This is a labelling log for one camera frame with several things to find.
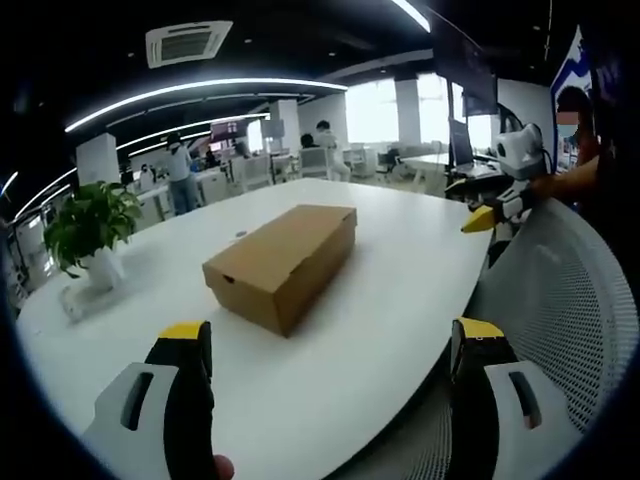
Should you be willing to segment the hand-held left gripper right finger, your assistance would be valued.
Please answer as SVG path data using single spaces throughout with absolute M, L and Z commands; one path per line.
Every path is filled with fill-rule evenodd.
M 538 479 L 559 461 L 561 391 L 501 329 L 455 319 L 450 378 L 450 479 Z

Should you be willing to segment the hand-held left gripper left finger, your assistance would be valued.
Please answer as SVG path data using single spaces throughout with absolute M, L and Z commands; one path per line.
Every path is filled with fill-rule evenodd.
M 95 401 L 82 435 L 118 479 L 214 479 L 211 323 L 162 331 Z

